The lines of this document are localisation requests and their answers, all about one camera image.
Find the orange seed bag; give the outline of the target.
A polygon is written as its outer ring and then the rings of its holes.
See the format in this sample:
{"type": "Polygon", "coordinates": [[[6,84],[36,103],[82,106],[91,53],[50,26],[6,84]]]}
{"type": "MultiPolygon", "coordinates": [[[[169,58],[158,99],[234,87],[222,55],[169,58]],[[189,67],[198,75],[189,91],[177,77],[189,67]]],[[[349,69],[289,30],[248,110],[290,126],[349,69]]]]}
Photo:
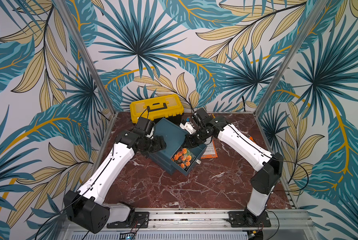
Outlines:
{"type": "Polygon", "coordinates": [[[214,159],[217,158],[218,154],[215,147],[214,139],[210,139],[210,142],[207,144],[205,152],[201,156],[201,159],[214,159]]]}

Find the teal drawer cabinet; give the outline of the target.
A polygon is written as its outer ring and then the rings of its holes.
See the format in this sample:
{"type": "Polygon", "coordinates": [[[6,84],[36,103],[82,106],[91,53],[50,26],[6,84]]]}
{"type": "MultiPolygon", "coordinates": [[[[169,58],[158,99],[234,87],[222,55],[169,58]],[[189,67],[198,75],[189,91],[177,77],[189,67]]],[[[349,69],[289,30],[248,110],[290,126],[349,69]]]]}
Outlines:
{"type": "Polygon", "coordinates": [[[190,166],[185,166],[185,169],[181,168],[180,165],[171,160],[177,151],[181,150],[182,144],[185,141],[186,133],[187,131],[181,129],[167,119],[161,119],[155,125],[153,135],[154,139],[157,136],[162,136],[167,146],[164,150],[151,153],[149,158],[170,175],[173,175],[174,172],[180,172],[183,175],[188,176],[190,171],[195,166],[193,162],[196,162],[202,153],[202,150],[199,147],[190,148],[189,151],[195,158],[190,161],[190,166]]]}

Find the teal top drawer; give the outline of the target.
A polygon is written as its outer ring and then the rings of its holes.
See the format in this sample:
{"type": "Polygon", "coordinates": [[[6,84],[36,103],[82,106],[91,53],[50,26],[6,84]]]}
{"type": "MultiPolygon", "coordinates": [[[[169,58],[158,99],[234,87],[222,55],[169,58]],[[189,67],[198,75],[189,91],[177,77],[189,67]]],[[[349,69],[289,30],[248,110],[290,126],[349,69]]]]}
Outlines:
{"type": "Polygon", "coordinates": [[[188,176],[194,167],[201,164],[201,157],[205,153],[206,148],[204,144],[191,149],[180,147],[169,158],[168,163],[171,167],[174,167],[175,170],[188,176]]]}

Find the marigold photo seed bag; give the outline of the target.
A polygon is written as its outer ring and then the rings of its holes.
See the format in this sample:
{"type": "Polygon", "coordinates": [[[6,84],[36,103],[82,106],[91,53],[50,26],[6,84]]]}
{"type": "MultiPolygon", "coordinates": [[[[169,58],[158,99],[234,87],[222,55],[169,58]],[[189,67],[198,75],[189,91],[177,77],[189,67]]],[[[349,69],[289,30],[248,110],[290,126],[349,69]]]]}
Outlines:
{"type": "Polygon", "coordinates": [[[185,171],[188,171],[196,160],[196,156],[187,148],[178,149],[171,157],[171,161],[185,171]]]}

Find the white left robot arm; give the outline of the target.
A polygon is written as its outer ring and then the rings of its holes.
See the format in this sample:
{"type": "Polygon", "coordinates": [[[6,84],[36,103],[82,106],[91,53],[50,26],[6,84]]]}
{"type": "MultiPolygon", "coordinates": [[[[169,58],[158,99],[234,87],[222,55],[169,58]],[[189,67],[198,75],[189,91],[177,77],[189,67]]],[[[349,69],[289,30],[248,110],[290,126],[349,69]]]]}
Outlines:
{"type": "Polygon", "coordinates": [[[123,131],[115,139],[113,149],[95,173],[77,191],[68,191],[64,196],[68,219],[96,234],[110,222],[124,222],[131,208],[124,204],[107,207],[106,195],[125,165],[137,152],[154,153],[166,148],[164,137],[147,137],[123,131]]]}

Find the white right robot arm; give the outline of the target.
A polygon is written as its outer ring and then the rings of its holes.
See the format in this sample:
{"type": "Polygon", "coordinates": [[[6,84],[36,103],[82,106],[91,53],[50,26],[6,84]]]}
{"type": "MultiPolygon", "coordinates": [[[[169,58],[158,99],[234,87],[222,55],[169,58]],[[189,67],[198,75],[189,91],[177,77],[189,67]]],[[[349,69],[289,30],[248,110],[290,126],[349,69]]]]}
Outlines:
{"type": "Polygon", "coordinates": [[[187,131],[182,147],[197,147],[214,137],[230,146],[253,167],[256,174],[251,178],[253,189],[245,212],[253,218],[261,216],[282,176],[283,156],[263,149],[224,117],[210,117],[199,121],[197,129],[186,121],[182,121],[180,127],[187,131]]]}

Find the yellow and black toolbox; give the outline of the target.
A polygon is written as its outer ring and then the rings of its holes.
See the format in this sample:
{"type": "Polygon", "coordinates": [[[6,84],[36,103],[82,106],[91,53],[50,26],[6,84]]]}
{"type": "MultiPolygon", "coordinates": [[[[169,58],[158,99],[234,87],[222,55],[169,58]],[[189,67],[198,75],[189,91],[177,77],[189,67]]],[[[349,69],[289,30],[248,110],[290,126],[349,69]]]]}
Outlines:
{"type": "Polygon", "coordinates": [[[157,123],[162,118],[181,117],[184,106],[178,95],[171,94],[132,102],[130,113],[133,124],[136,124],[140,117],[157,123]]]}

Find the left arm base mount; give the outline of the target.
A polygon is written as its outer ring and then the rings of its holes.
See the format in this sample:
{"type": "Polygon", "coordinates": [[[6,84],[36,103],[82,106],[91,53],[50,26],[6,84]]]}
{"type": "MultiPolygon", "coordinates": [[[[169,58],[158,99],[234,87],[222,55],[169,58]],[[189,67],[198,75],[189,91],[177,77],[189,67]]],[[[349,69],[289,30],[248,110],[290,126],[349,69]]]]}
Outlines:
{"type": "Polygon", "coordinates": [[[108,229],[146,229],[149,225],[149,212],[131,212],[123,222],[107,224],[108,229]]]}

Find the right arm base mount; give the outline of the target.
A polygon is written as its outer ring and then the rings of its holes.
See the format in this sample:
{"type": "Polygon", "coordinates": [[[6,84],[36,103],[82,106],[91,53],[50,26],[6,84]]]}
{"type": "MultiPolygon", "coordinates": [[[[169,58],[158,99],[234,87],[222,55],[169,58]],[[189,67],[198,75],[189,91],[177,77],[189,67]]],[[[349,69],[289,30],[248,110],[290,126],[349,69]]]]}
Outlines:
{"type": "Polygon", "coordinates": [[[249,211],[230,211],[228,212],[227,222],[232,228],[269,228],[271,227],[270,218],[266,211],[259,216],[255,216],[249,211]]]}

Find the aluminium corner post right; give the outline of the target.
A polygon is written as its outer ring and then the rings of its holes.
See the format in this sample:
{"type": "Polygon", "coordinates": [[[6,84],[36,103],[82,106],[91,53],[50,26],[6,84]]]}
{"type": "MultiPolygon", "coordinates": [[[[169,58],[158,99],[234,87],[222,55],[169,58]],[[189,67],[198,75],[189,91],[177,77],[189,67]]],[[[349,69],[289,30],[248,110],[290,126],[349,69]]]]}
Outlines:
{"type": "Polygon", "coordinates": [[[309,35],[309,32],[314,27],[316,20],[318,19],[320,13],[324,10],[328,0],[325,1],[317,1],[317,3],[312,8],[311,14],[306,18],[306,23],[302,26],[300,33],[296,36],[293,44],[290,47],[290,50],[287,52],[284,60],[282,61],[279,69],[277,70],[273,80],[268,85],[268,88],[263,95],[260,104],[258,105],[257,109],[254,112],[254,116],[257,119],[260,114],[263,112],[266,102],[272,95],[272,92],[275,90],[276,86],[278,85],[281,77],[283,76],[285,70],[287,69],[289,63],[293,59],[294,55],[297,53],[299,48],[301,47],[304,40],[309,35]]]}

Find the aluminium corner post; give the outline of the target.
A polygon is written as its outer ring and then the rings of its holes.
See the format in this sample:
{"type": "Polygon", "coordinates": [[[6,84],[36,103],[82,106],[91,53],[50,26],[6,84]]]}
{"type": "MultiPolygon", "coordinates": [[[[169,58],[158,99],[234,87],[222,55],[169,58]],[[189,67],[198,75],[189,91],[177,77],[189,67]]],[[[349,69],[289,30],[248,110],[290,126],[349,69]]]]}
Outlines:
{"type": "Polygon", "coordinates": [[[257,119],[260,114],[263,112],[266,102],[272,95],[272,92],[275,90],[276,86],[278,85],[281,77],[283,76],[285,70],[287,69],[289,63],[293,59],[294,55],[297,53],[299,48],[301,47],[304,40],[309,35],[309,32],[314,27],[316,20],[318,19],[320,13],[324,10],[328,0],[325,1],[317,1],[317,3],[312,8],[311,14],[306,18],[306,23],[302,26],[300,33],[296,36],[293,44],[290,47],[290,50],[287,52],[284,60],[282,61],[279,69],[277,70],[273,80],[268,85],[268,88],[263,95],[260,104],[258,105],[257,109],[254,112],[254,116],[257,119]]]}
{"type": "Polygon", "coordinates": [[[60,11],[62,20],[64,21],[68,30],[70,31],[72,38],[77,45],[77,49],[81,53],[82,59],[85,62],[86,67],[89,69],[89,72],[90,72],[91,76],[93,77],[94,82],[97,85],[99,92],[101,93],[106,106],[108,107],[111,115],[115,116],[116,111],[112,105],[112,101],[110,100],[108,94],[106,93],[106,90],[105,90],[104,84],[101,80],[101,77],[94,65],[94,62],[91,59],[91,56],[87,50],[84,40],[78,30],[78,26],[75,25],[74,19],[72,17],[71,12],[68,9],[66,1],[56,0],[55,5],[58,8],[58,10],[60,11]]]}

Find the aluminium corner post left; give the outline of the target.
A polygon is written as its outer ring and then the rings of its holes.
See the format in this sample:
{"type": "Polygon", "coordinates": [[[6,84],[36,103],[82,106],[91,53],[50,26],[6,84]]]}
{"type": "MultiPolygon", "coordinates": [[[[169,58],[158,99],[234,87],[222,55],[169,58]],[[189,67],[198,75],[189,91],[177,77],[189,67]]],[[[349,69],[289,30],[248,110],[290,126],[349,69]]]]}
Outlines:
{"type": "Polygon", "coordinates": [[[58,8],[58,10],[60,11],[62,20],[64,21],[68,30],[70,31],[72,38],[77,45],[77,49],[81,53],[82,59],[85,62],[86,67],[89,69],[89,72],[90,72],[91,76],[93,77],[94,82],[97,85],[99,92],[101,93],[106,106],[108,107],[111,115],[115,116],[116,111],[112,105],[112,101],[110,100],[108,94],[106,93],[106,90],[105,90],[104,84],[101,80],[101,77],[94,65],[94,62],[91,59],[91,56],[87,50],[84,40],[78,30],[78,26],[75,25],[74,19],[72,17],[71,12],[68,9],[66,1],[56,0],[55,5],[58,8]]]}

